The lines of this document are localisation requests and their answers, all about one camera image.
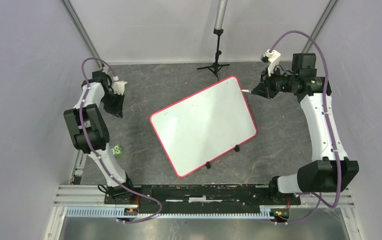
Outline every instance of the white board with red border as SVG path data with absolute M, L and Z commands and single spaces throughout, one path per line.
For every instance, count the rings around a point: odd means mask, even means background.
M 235 76 L 155 112 L 150 122 L 181 178 L 257 134 Z

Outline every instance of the red border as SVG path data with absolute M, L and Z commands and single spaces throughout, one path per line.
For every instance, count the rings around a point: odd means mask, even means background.
M 180 176 L 180 175 L 176 172 L 175 166 L 173 165 L 173 163 L 172 163 L 172 161 L 171 161 L 169 155 L 167 154 L 167 151 L 166 151 L 166 149 L 164 148 L 163 143 L 161 142 L 160 136 L 158 136 L 158 133 L 157 133 L 157 131 L 155 130 L 154 124 L 153 124 L 152 121 L 151 121 L 153 115 L 155 115 L 155 114 L 157 114 L 157 113 L 159 113 L 159 112 L 161 112 L 161 111 L 163 111 L 163 110 L 165 110 L 165 109 L 168 109 L 169 107 L 171 107 L 171 106 L 173 106 L 173 105 L 176 105 L 176 104 L 180 103 L 181 101 L 183 101 L 183 100 L 185 100 L 185 99 L 188 99 L 188 98 L 190 98 L 190 97 L 192 97 L 192 96 L 194 96 L 194 95 L 196 95 L 196 94 L 198 94 L 198 93 L 200 93 L 200 92 L 202 92 L 202 91 L 204 91 L 204 90 L 207 90 L 207 89 L 209 89 L 209 88 L 211 88 L 211 87 L 213 87 L 213 86 L 215 86 L 215 85 L 217 85 L 217 84 L 219 84 L 219 83 L 221 83 L 221 82 L 223 82 L 223 81 L 226 81 L 226 80 L 230 79 L 231 77 L 236 79 L 236 81 L 238 82 L 238 86 L 239 86 L 239 88 L 242 89 L 242 88 L 241 88 L 241 83 L 239 82 L 238 78 L 237 78 L 236 76 L 234 76 L 234 75 L 231 75 L 231 76 L 229 76 L 228 78 L 223 79 L 222 81 L 218 81 L 218 82 L 216 82 L 216 83 L 213 84 L 213 85 L 210 85 L 210 86 L 208 86 L 208 87 L 206 87 L 206 88 L 204 88 L 204 89 L 202 89 L 202 90 L 200 90 L 200 91 L 198 91 L 198 92 L 196 92 L 196 93 L 194 93 L 194 94 L 192 94 L 192 95 L 187 96 L 186 98 L 184 98 L 184 99 L 182 99 L 182 100 L 179 100 L 179 101 L 177 101 L 177 102 L 175 102 L 175 103 L 173 103 L 173 104 L 171 104 L 171 105 L 169 105 L 169 106 L 167 106 L 167 107 L 165 107 L 165 108 L 163 108 L 163 109 L 161 109 L 161 110 L 158 110 L 158 111 L 156 111 L 155 113 L 151 114 L 151 116 L 150 116 L 150 123 L 151 123 L 151 126 L 152 126 L 152 128 L 154 129 L 154 132 L 155 132 L 155 134 L 157 135 L 158 141 L 160 141 L 161 146 L 163 147 L 163 150 L 164 150 L 164 152 L 166 153 L 166 156 L 167 156 L 167 158 L 169 159 L 169 162 L 170 162 L 170 164 L 172 165 L 172 167 L 173 167 L 173 171 L 175 171 L 176 176 L 178 176 L 178 177 L 180 177 L 180 178 L 186 177 L 187 175 L 189 175 L 189 174 L 191 174 L 191 173 L 197 171 L 198 169 L 204 167 L 204 166 L 205 166 L 205 163 L 204 163 L 203 165 L 197 167 L 196 169 L 190 171 L 189 173 L 187 173 L 187 174 L 185 174 L 185 175 L 183 175 L 183 176 Z M 256 133 L 255 133 L 253 136 L 249 137 L 247 140 L 245 140 L 245 141 L 239 143 L 238 145 L 241 145 L 241 144 L 247 142 L 248 140 L 252 139 L 253 137 L 255 137 L 255 136 L 257 135 L 257 126 L 256 126 L 256 123 L 254 122 L 254 118 L 253 118 L 253 115 L 251 114 L 250 108 L 248 107 L 247 99 L 245 98 L 243 92 L 241 92 L 241 94 L 242 94 L 242 97 L 244 98 L 245 104 L 247 105 L 247 109 L 248 109 L 248 112 L 250 113 L 250 117 L 251 117 L 251 120 L 253 121 L 254 128 L 256 129 Z M 217 158 L 219 158 L 219 157 L 225 155 L 226 153 L 228 153 L 229 151 L 233 150 L 234 148 L 235 148 L 235 147 L 232 147 L 231 149 L 229 149 L 229 150 L 225 151 L 224 153 L 220 154 L 219 156 L 213 158 L 213 159 L 210 160 L 209 162 L 212 162 L 212 161 L 214 161 L 215 159 L 217 159 Z

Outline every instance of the tripod stand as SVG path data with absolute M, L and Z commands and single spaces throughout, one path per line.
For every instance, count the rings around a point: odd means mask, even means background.
M 216 49 L 216 55 L 214 58 L 214 63 L 210 66 L 197 68 L 197 70 L 201 70 L 201 69 L 210 70 L 216 76 L 217 81 L 219 81 L 219 71 L 223 67 L 230 65 L 230 64 L 219 64 L 219 56 L 222 54 L 222 51 L 219 50 L 220 36 L 223 33 L 222 24 L 223 24 L 223 19 L 225 17 L 227 3 L 228 3 L 228 0 L 219 0 L 219 7 L 217 8 L 216 22 L 214 23 L 214 32 L 213 32 L 214 34 L 217 35 L 217 49 Z

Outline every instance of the green object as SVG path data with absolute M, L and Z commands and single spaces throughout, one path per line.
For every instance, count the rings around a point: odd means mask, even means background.
M 122 146 L 120 144 L 117 144 L 115 145 L 112 149 L 111 149 L 111 153 L 114 155 L 114 157 L 118 157 L 118 156 L 121 156 L 123 155 L 123 149 L 122 149 Z

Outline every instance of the white cylinder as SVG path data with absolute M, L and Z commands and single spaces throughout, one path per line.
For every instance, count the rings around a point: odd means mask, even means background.
M 216 21 L 214 22 L 214 29 L 221 30 L 223 19 L 225 18 L 226 4 L 228 0 L 219 0 L 219 7 L 217 8 Z

